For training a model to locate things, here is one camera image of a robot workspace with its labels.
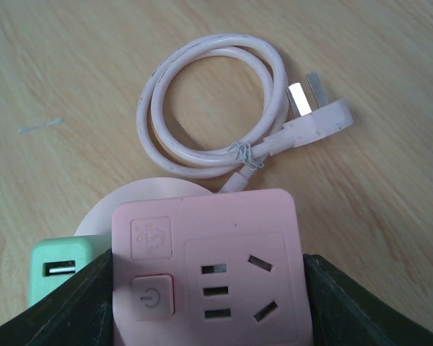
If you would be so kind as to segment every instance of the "white power cable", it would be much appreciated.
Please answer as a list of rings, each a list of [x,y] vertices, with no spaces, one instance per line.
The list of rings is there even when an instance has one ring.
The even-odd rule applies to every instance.
[[[260,59],[238,47],[251,48],[260,53],[270,65],[273,76]],[[255,127],[236,142],[237,145],[230,143],[226,148],[219,150],[199,151],[187,148],[173,138],[164,122],[163,103],[165,92],[178,72],[189,63],[210,56],[236,58],[246,62],[256,71],[263,85],[263,114]],[[152,161],[167,172],[185,178],[218,177],[245,163],[244,167],[229,179],[222,192],[243,190],[255,171],[254,167],[260,167],[269,154],[273,155],[285,150],[288,145],[296,146],[292,132],[294,129],[290,128],[288,132],[283,130],[283,126],[290,123],[284,124],[289,109],[287,88],[287,75],[281,56],[267,42],[253,36],[238,34],[218,34],[199,38],[165,59],[146,83],[136,111],[139,139]],[[147,129],[149,105],[152,125],[161,142],[176,156],[201,168],[185,167],[171,162],[157,150]],[[280,136],[270,136],[276,133],[280,133]]]

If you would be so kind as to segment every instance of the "socket hole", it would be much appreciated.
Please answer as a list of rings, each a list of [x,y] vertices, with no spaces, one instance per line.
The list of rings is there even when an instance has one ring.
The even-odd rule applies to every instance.
[[[253,317],[257,322],[260,322],[261,320],[265,319],[271,312],[276,310],[278,308],[275,301],[270,302],[267,306],[262,308],[259,312],[257,312]]]
[[[204,295],[206,297],[209,296],[222,296],[224,294],[228,294],[228,286],[223,286],[223,287],[209,287],[209,288],[204,288]]]
[[[248,258],[248,262],[252,263],[253,265],[256,265],[257,267],[266,270],[267,272],[270,272],[271,269],[273,269],[273,265],[271,263],[267,263],[263,261],[262,259],[259,259],[255,256],[250,255]]]
[[[231,317],[231,309],[205,310],[205,319],[224,319]]]
[[[226,265],[203,265],[201,267],[202,274],[214,274],[218,272],[226,272]]]

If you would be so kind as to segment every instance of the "power button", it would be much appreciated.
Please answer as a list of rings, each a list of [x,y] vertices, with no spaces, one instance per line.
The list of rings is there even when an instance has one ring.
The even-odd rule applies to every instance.
[[[173,315],[173,279],[170,275],[143,276],[131,281],[131,307],[137,321]]]

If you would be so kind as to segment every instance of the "embossed logo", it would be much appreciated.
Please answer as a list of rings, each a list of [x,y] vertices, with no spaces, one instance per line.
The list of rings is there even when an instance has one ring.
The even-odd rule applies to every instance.
[[[172,242],[170,219],[137,218],[131,222],[131,258],[148,260],[170,258]]]

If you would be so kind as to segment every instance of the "power symbol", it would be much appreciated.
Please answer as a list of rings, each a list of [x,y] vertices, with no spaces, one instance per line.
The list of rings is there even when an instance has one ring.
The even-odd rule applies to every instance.
[[[156,288],[148,288],[144,291],[145,296],[140,297],[140,301],[151,301],[151,303],[145,303],[149,309],[153,309],[160,304],[160,292]]]

